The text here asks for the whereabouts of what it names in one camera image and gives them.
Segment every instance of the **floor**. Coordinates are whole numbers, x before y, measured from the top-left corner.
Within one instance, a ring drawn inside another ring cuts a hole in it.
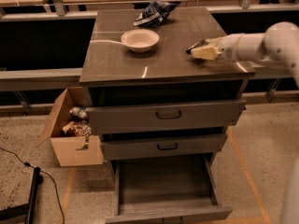
[[[212,165],[219,201],[233,207],[225,221],[209,224],[278,224],[285,188],[299,154],[299,95],[277,94],[268,103],[262,94],[245,95],[246,110]],[[0,106],[0,147],[50,174],[66,224],[105,223],[111,217],[113,180],[108,167],[62,168],[49,142],[37,145],[51,105],[33,105],[27,116],[20,106]],[[33,169],[0,150],[0,210],[28,202]],[[63,218],[51,179],[42,173],[34,223],[61,224]],[[24,217],[0,221],[23,223]]]

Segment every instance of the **drawer handle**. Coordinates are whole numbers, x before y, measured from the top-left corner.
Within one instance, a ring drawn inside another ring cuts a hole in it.
[[[162,115],[159,112],[156,112],[156,117],[158,119],[179,119],[181,117],[181,111],[179,110],[176,115]]]
[[[157,148],[160,150],[160,151],[167,151],[167,150],[175,150],[178,148],[178,143],[175,143],[175,145],[173,147],[160,147],[160,145],[158,144],[157,145]]]

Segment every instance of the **cable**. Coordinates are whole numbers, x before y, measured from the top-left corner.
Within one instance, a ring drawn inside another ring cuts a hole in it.
[[[30,167],[30,168],[35,169],[35,167],[32,166],[28,161],[23,161],[23,160],[21,160],[21,159],[19,158],[18,154],[14,153],[14,152],[11,152],[11,151],[9,151],[9,150],[7,150],[7,149],[4,149],[4,148],[2,148],[2,147],[0,147],[0,150],[5,151],[5,152],[10,153],[10,154],[13,154],[13,155],[16,156],[17,159],[18,159],[22,164],[24,164],[26,167]],[[56,192],[56,197],[57,197],[57,202],[58,202],[59,209],[60,209],[60,211],[61,211],[61,213],[62,213],[62,216],[63,216],[63,224],[64,224],[64,210],[63,210],[63,208],[62,208],[62,206],[61,206],[61,204],[60,204],[60,199],[59,199],[59,195],[58,195],[58,190],[57,190],[56,182],[55,182],[54,178],[53,178],[50,174],[48,174],[47,172],[40,170],[40,173],[43,173],[43,174],[47,175],[47,176],[52,180],[52,182],[53,182],[53,184],[54,184],[55,192]]]

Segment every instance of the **bowl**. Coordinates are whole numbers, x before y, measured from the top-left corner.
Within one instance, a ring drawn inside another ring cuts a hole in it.
[[[142,53],[159,41],[159,36],[147,29],[135,29],[124,33],[121,42],[134,52]]]

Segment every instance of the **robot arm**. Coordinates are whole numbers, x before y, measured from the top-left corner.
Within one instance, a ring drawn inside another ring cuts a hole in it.
[[[187,49],[194,58],[226,61],[252,61],[275,67],[284,64],[299,87],[299,28],[290,22],[280,22],[264,34],[232,34],[202,40]],[[296,161],[287,187],[281,224],[299,220],[299,159]]]
[[[193,58],[226,61],[251,61],[277,68],[288,67],[299,86],[299,28],[280,22],[263,34],[232,34],[201,41],[189,49]]]

